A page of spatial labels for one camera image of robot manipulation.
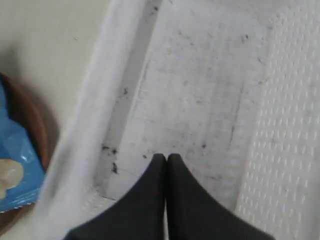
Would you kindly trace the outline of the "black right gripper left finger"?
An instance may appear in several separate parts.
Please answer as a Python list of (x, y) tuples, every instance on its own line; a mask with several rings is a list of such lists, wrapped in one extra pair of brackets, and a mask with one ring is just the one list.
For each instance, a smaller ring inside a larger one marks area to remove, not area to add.
[(67, 240), (164, 239), (166, 158), (153, 155), (134, 186), (115, 204), (70, 230)]

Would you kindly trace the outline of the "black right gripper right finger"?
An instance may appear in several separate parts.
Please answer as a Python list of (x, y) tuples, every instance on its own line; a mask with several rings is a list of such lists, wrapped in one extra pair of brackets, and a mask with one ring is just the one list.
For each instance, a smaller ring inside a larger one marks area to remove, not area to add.
[(177, 153), (170, 154), (167, 159), (165, 198), (171, 240), (273, 239), (217, 202)]

